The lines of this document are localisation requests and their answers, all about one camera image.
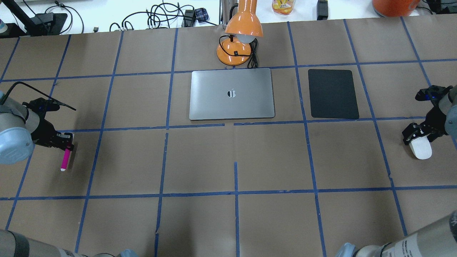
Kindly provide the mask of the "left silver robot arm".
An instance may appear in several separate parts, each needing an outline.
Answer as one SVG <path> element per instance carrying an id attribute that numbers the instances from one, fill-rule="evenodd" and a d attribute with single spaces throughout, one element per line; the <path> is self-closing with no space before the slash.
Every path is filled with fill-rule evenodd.
<path id="1" fill-rule="evenodd" d="M 35 148 L 32 133 L 39 128 L 37 113 L 14 100 L 1 103 L 1 164 L 11 165 L 30 157 Z M 2 257 L 81 257 L 81 254 L 20 233 L 1 229 Z"/>

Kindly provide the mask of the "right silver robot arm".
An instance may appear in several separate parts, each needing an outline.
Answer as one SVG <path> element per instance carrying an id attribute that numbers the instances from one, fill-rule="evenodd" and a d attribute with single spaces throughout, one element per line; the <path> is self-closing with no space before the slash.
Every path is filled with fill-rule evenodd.
<path id="1" fill-rule="evenodd" d="M 456 87 L 431 86 L 417 92 L 417 101 L 431 101 L 433 107 L 420 124 L 411 123 L 402 132 L 403 142 L 420 160 L 432 156 L 431 142 L 456 137 Z M 415 231 L 397 242 L 357 248 L 345 243 L 338 257 L 455 257 L 456 211 Z"/>

